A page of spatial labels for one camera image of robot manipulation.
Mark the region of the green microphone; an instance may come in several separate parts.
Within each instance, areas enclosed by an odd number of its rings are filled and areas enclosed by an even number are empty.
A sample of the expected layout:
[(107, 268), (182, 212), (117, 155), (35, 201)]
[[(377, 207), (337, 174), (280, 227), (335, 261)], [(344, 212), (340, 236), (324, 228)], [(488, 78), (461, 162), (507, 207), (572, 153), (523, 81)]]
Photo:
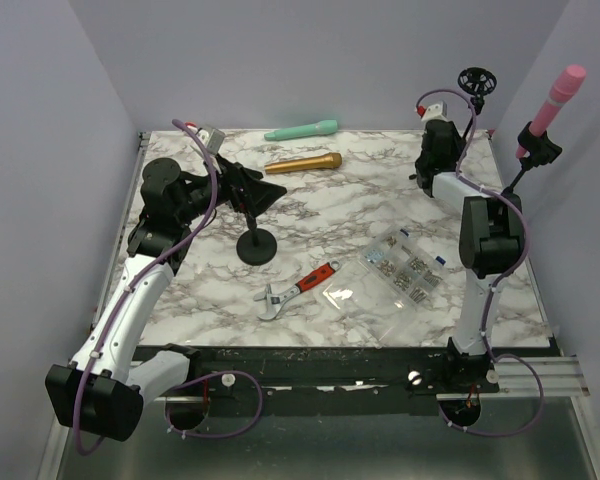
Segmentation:
[(267, 132), (264, 134), (264, 140), (275, 142), (316, 136), (327, 136), (336, 133), (338, 129), (339, 125), (336, 120), (321, 120), (312, 124), (282, 128)]

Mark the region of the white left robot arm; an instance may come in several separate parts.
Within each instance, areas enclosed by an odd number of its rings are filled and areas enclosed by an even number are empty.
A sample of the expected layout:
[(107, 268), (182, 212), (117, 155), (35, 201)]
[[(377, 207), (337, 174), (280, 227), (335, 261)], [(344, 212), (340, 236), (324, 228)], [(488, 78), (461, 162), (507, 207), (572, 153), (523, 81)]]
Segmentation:
[(174, 389), (194, 393), (202, 380), (197, 350), (169, 344), (133, 366), (141, 334), (162, 293), (182, 265), (199, 227), (223, 204), (244, 215), (247, 230), (237, 250), (250, 265), (276, 254), (275, 237), (256, 219), (286, 195), (285, 187), (264, 181), (260, 172), (216, 155), (207, 175), (185, 172), (171, 158), (149, 162), (140, 187), (144, 202), (128, 237), (128, 257), (109, 304), (95, 329), (66, 365), (45, 378), (58, 422), (77, 431), (125, 441), (145, 406)]

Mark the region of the black round-base microphone stand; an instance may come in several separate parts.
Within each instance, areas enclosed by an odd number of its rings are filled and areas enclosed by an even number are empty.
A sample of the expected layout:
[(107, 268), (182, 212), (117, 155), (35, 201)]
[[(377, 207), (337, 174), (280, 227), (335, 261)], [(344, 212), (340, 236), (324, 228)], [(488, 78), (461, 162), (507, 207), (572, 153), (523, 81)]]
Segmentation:
[(236, 243), (239, 259), (250, 266), (262, 266), (269, 263), (277, 253), (277, 241), (272, 233), (260, 228), (256, 218), (250, 213), (244, 214), (247, 231)]

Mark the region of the gold microphone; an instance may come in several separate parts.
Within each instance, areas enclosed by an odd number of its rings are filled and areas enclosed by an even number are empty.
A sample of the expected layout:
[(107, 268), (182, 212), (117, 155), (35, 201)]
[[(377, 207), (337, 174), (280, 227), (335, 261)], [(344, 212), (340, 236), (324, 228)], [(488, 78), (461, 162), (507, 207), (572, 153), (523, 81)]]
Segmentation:
[(308, 170), (338, 169), (342, 165), (342, 155), (332, 152), (321, 156), (285, 160), (266, 165), (265, 173), (283, 174)]

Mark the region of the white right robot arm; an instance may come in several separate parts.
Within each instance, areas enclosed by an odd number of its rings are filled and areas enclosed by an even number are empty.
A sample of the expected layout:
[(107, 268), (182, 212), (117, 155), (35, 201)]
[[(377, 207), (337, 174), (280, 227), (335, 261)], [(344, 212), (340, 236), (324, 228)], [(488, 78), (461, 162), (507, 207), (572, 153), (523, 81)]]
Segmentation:
[(449, 390), (460, 392), (490, 368), (490, 343), (499, 300), (502, 274), (523, 253), (523, 225), (515, 211), (520, 199), (499, 199), (474, 188), (456, 175), (466, 146), (451, 121), (425, 123), (415, 178), (423, 192), (461, 215), (459, 257), (465, 267), (466, 288), (456, 330), (448, 341), (440, 379)]

